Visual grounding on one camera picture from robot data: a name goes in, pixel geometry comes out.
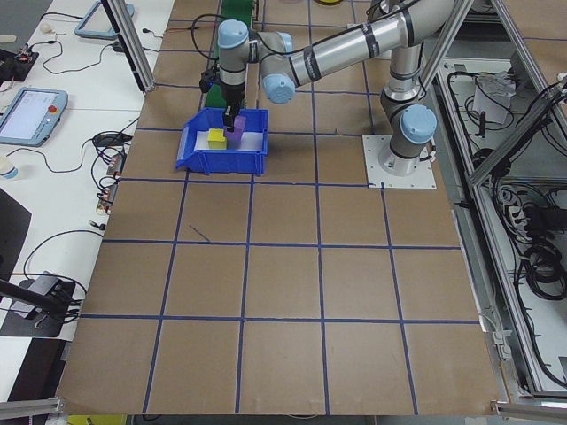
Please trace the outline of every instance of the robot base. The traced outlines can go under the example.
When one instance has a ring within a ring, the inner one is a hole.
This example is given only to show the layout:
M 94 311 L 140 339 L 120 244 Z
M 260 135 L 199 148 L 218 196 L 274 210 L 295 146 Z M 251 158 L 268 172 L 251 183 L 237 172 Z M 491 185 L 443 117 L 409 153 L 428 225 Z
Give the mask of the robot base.
M 403 176 L 385 171 L 380 165 L 378 156 L 380 151 L 390 143 L 390 139 L 390 135 L 364 135 L 362 137 L 369 187 L 380 189 L 384 185 L 385 188 L 393 189 L 436 189 L 437 185 L 430 161 L 398 161 L 397 164 L 394 164 L 394 172 L 405 174 Z M 427 151 L 423 148 L 422 157 L 426 155 Z M 413 172 L 407 174 L 407 171 L 412 169 Z

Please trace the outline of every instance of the green object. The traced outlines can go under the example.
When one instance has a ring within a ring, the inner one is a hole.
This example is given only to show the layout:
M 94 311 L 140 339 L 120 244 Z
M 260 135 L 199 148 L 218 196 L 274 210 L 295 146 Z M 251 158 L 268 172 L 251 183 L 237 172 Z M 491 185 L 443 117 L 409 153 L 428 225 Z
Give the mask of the green object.
M 222 0 L 221 15 L 229 19 L 242 20 L 248 27 L 251 27 L 254 1 L 255 0 Z M 218 48 L 215 48 L 214 55 L 218 56 L 218 53 Z M 208 108 L 225 108 L 226 105 L 221 95 L 221 88 L 219 86 L 212 86 L 206 95 L 205 106 Z

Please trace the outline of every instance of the desk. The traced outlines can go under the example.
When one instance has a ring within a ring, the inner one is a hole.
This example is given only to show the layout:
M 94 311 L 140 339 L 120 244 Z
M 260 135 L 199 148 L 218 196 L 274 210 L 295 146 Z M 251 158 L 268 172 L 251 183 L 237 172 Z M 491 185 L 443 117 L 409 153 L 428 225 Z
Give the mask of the desk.
M 160 34 L 166 27 L 172 2 L 152 0 L 132 0 L 136 7 L 134 22 L 142 44 L 146 48 L 157 50 L 161 40 L 150 34 L 142 33 L 148 27 Z M 48 12 L 64 12 L 83 15 L 92 5 L 91 0 L 54 0 Z M 58 40 L 64 46 L 61 58 L 49 63 L 53 70 L 78 68 L 96 62 L 103 41 L 85 40 L 73 33 L 76 20 L 48 16 L 45 22 L 58 33 Z M 36 29 L 30 43 L 44 42 L 54 39 Z M 136 82 L 129 70 L 124 55 L 107 49 L 100 65 L 79 73 L 52 75 L 42 68 L 42 62 L 58 52 L 58 46 L 37 46 L 40 52 L 38 62 L 34 65 L 26 81 L 16 83 L 12 89 L 0 93 L 0 110 L 7 106 L 15 96 L 19 87 L 32 86 L 47 89 L 63 89 L 69 94 L 69 104 L 61 122 L 55 127 L 50 139 L 37 150 L 43 152 L 50 165 L 55 169 L 69 169 L 77 166 L 81 158 L 82 143 L 100 131 L 120 130 L 135 120 L 142 108 L 144 96 L 138 91 Z M 148 52 L 147 57 L 152 66 L 157 55 Z M 5 82 L 0 89 L 6 89 Z M 0 153 L 6 154 L 17 146 L 0 145 Z M 96 212 L 96 188 L 91 180 L 90 165 L 96 157 L 92 145 L 85 148 L 83 167 L 72 174 L 50 173 L 41 156 L 30 152 L 18 152 L 11 156 L 19 169 L 14 181 L 2 181 L 0 187 L 32 212 L 32 222 L 22 249 L 15 272 L 21 272 L 23 260 L 45 238 L 58 232 L 88 228 L 89 220 L 101 223 L 107 217 Z M 105 166 L 99 161 L 95 174 L 104 175 Z M 69 235 L 54 239 L 37 252 L 30 264 L 30 272 L 41 273 L 49 270 L 52 273 L 72 276 L 88 287 L 90 275 L 97 257 L 100 238 L 93 235 Z M 19 277 L 12 278 L 18 282 Z M 77 289 L 76 298 L 82 298 Z M 1 307 L 9 306 L 5 299 Z M 5 313 L 0 312 L 0 321 Z M 65 325 L 61 338 L 72 340 L 76 323 Z M 0 337 L 0 401 L 6 401 L 19 371 L 21 362 L 29 346 L 29 338 Z
M 169 26 L 218 6 L 177 0 Z M 300 47 L 368 7 L 266 0 L 257 27 Z M 368 188 L 361 135 L 389 131 L 389 63 L 287 105 L 250 79 L 267 172 L 204 176 L 172 168 L 201 105 L 187 39 L 167 33 L 159 54 L 58 390 L 68 411 L 489 413 L 499 394 L 439 170 L 436 190 Z

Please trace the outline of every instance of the metal frame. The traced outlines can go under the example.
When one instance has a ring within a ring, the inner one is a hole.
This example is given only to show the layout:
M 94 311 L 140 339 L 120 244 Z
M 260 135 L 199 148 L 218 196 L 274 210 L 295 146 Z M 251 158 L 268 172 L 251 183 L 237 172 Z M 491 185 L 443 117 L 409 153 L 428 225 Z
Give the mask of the metal frame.
M 493 403 L 493 410 L 503 418 L 567 423 L 567 408 L 547 407 L 541 405 L 520 405 L 497 401 Z
M 124 0 L 102 0 L 102 5 L 124 49 L 138 88 L 143 92 L 154 90 L 156 81 L 126 2 Z
M 44 400 L 8 401 L 0 403 L 0 420 L 62 413 L 64 408 L 65 400 L 59 397 Z

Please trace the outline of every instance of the gray floor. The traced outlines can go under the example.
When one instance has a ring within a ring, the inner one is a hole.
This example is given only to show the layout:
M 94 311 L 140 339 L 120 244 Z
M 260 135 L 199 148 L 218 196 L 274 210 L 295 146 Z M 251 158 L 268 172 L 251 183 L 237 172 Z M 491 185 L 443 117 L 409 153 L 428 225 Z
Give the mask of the gray floor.
M 51 0 L 0 0 L 0 35 L 17 37 L 15 42 L 0 43 L 0 49 L 16 53 L 34 32 L 50 4 Z

